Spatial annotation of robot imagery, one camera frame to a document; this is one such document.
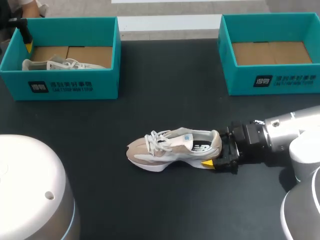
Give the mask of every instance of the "shoe logo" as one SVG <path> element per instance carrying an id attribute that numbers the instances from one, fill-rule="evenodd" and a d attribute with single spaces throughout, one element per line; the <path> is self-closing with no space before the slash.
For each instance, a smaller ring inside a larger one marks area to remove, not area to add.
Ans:
<path id="1" fill-rule="evenodd" d="M 209 145 L 194 145 L 192 151 L 203 152 L 209 150 L 211 147 Z"/>

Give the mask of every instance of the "table surface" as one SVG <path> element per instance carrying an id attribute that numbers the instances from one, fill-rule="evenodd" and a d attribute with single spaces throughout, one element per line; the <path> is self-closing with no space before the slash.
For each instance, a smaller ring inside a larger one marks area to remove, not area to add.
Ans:
<path id="1" fill-rule="evenodd" d="M 288 155 L 236 175 L 184 163 L 154 173 L 130 163 L 126 146 L 152 130 L 221 129 L 315 105 L 318 94 L 228 96 L 214 39 L 125 41 L 117 100 L 14 102 L 0 81 L 0 134 L 58 154 L 82 240 L 284 240 L 280 206 L 295 184 Z"/>

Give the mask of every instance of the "shoe insole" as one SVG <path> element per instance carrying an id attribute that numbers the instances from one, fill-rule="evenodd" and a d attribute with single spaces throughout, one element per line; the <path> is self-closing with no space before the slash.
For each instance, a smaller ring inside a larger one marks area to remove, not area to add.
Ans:
<path id="1" fill-rule="evenodd" d="M 211 142 L 210 141 L 202 141 L 202 140 L 194 140 L 192 151 L 194 152 L 204 152 L 211 148 Z"/>

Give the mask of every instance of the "white cylinder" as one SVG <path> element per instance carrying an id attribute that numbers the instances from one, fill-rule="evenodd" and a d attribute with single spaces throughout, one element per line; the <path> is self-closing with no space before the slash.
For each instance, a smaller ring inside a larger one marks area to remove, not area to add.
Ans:
<path id="1" fill-rule="evenodd" d="M 320 239 L 320 170 L 304 179 L 282 201 L 280 220 L 287 240 Z"/>
<path id="2" fill-rule="evenodd" d="M 43 142 L 0 135 L 0 240 L 78 240 L 80 217 L 56 153 Z"/>
<path id="3" fill-rule="evenodd" d="M 307 179 L 320 166 L 320 128 L 303 132 L 293 140 L 289 153 L 298 182 Z"/>

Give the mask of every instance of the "teal shoe box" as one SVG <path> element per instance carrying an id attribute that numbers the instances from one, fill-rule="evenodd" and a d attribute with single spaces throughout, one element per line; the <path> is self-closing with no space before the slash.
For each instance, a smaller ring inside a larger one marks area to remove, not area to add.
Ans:
<path id="1" fill-rule="evenodd" d="M 224 14 L 217 42 L 229 95 L 320 93 L 320 19 L 316 13 Z M 286 42 L 291 47 L 281 45 Z M 259 47 L 241 53 L 244 61 L 251 58 L 251 64 L 239 64 L 235 55 L 235 45 L 244 43 Z M 305 55 L 309 62 L 294 61 Z M 282 64 L 279 57 L 289 63 Z"/>
<path id="2" fill-rule="evenodd" d="M 22 62 L 30 59 L 33 52 L 28 53 L 16 29 L 0 65 L 1 77 L 14 100 L 103 100 L 118 97 L 121 40 L 116 17 L 30 18 L 28 29 L 34 47 L 112 47 L 111 67 L 22 71 Z"/>

